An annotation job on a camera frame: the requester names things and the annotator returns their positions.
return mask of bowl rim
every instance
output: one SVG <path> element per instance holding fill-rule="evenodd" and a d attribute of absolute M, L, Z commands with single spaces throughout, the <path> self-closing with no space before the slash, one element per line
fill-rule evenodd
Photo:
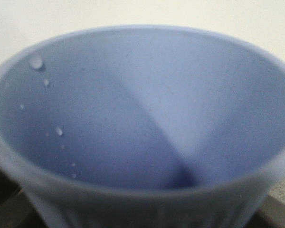
<path fill-rule="evenodd" d="M 40 43 L 34 44 L 30 47 L 23 49 L 6 62 L 0 65 L 0 81 L 5 73 L 13 67 L 22 58 L 33 54 L 42 47 L 48 46 L 52 43 L 62 41 L 66 38 L 94 34 L 100 32 L 114 32 L 122 30 L 135 30 L 135 29 L 148 29 L 148 30 L 169 30 L 176 32 L 187 32 L 191 34 L 199 34 L 208 38 L 215 38 L 225 42 L 232 43 L 236 46 L 241 46 L 245 50 L 252 52 L 254 55 L 259 55 L 269 61 L 271 64 L 279 68 L 285 75 L 285 63 L 270 54 L 269 52 L 253 45 L 234 38 L 228 35 L 220 34 L 217 32 L 201 30 L 197 28 L 188 28 L 180 26 L 167 26 L 167 25 L 122 25 L 110 26 L 101 28 L 90 28 L 81 31 L 75 31 L 63 35 L 59 35 Z M 234 188 L 238 185 L 243 185 L 247 181 L 257 180 L 259 177 L 268 177 L 271 185 L 282 177 L 285 176 L 285 147 L 278 155 L 273 157 L 262 166 L 252 170 L 249 173 L 241 175 L 230 182 L 222 182 L 215 185 L 201 185 L 180 189 L 167 189 L 167 190 L 142 190 L 142 189 L 124 189 L 101 186 L 98 184 L 84 183 L 78 180 L 61 176 L 51 171 L 45 170 L 42 167 L 35 165 L 30 160 L 17 154 L 7 143 L 4 142 L 3 137 L 0 135 L 0 168 L 4 170 L 12 179 L 23 185 L 24 188 L 39 192 L 46 193 L 50 198 L 64 198 L 70 199 L 71 196 L 78 192 L 93 192 L 101 196 L 116 196 L 122 198 L 140 198 L 140 199 L 171 199 L 184 196 L 200 195 L 203 193 L 226 191 L 227 189 Z M 64 194 L 61 194 L 62 189 L 68 188 Z"/>

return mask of blue bowl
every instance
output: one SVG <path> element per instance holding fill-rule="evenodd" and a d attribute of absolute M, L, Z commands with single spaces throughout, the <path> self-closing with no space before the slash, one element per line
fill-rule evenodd
<path fill-rule="evenodd" d="M 51 228 L 241 227 L 285 176 L 285 65 L 190 28 L 52 38 L 0 66 L 0 167 Z"/>

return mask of light blue container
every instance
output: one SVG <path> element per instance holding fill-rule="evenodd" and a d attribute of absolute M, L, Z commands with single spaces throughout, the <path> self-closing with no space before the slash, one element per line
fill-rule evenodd
<path fill-rule="evenodd" d="M 285 65 L 190 28 L 41 42 L 0 67 L 0 168 L 50 228 L 240 228 L 285 176 Z"/>

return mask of water droplet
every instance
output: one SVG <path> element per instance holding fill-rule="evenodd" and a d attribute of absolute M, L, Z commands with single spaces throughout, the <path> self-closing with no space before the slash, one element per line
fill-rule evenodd
<path fill-rule="evenodd" d="M 33 70 L 40 70 L 43 67 L 43 60 L 38 54 L 32 55 L 28 63 Z"/>
<path fill-rule="evenodd" d="M 43 84 L 44 84 L 44 87 L 49 87 L 49 80 L 43 79 Z"/>
<path fill-rule="evenodd" d="M 57 133 L 58 136 L 62 136 L 62 135 L 63 135 L 63 131 L 61 130 L 60 127 L 57 126 L 56 129 L 55 129 L 55 131 L 56 131 L 56 133 Z"/>

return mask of countertop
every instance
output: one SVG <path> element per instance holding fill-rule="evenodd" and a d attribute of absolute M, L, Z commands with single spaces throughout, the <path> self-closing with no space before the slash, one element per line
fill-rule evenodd
<path fill-rule="evenodd" d="M 212 30 L 258 45 L 285 62 L 285 0 L 0 0 L 0 63 L 59 34 L 121 24 Z M 285 228 L 285 180 L 259 211 Z"/>

